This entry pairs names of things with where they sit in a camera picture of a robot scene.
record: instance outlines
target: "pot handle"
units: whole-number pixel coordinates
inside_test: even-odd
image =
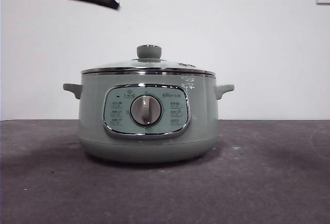
[[[76,97],[76,99],[80,99],[81,93],[83,92],[83,85],[64,83],[63,89],[74,93],[74,96]]]
[[[226,85],[218,85],[216,87],[216,96],[217,99],[221,99],[222,95],[224,93],[230,92],[230,91],[234,91],[235,89],[235,85],[233,84],[226,84]]]

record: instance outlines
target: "control panel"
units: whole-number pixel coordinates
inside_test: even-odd
[[[109,134],[161,139],[184,132],[190,122],[189,99],[181,87],[166,84],[127,84],[110,89],[103,122]]]

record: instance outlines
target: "brand logo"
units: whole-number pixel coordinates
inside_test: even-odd
[[[180,94],[163,93],[163,97],[181,97]]]

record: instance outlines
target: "table surface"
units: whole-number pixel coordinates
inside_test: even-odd
[[[84,153],[77,120],[1,122],[1,223],[330,223],[330,120],[220,120],[206,155]]]

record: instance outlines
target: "glass lid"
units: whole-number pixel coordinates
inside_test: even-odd
[[[137,59],[125,62],[104,64],[96,68],[84,70],[82,74],[106,72],[178,72],[215,76],[214,72],[205,71],[191,64],[171,62],[160,59],[161,47],[157,45],[141,45],[137,48]]]

